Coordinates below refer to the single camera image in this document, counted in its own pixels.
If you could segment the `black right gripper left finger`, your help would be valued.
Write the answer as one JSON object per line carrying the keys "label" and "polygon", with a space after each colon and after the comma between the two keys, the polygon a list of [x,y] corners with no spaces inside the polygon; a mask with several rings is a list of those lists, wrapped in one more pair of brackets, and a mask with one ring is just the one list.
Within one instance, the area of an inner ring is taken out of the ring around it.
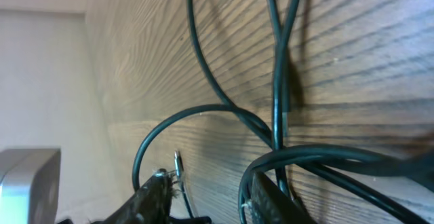
{"label": "black right gripper left finger", "polygon": [[158,169],[146,183],[100,224],[166,224],[173,198],[173,172]]}

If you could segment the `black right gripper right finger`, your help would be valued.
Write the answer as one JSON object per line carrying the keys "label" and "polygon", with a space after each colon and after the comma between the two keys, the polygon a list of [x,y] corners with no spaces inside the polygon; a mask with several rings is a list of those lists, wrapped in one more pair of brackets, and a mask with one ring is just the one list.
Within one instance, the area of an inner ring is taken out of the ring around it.
{"label": "black right gripper right finger", "polygon": [[263,172],[242,176],[242,198],[253,223],[314,224],[314,220],[287,197]]}

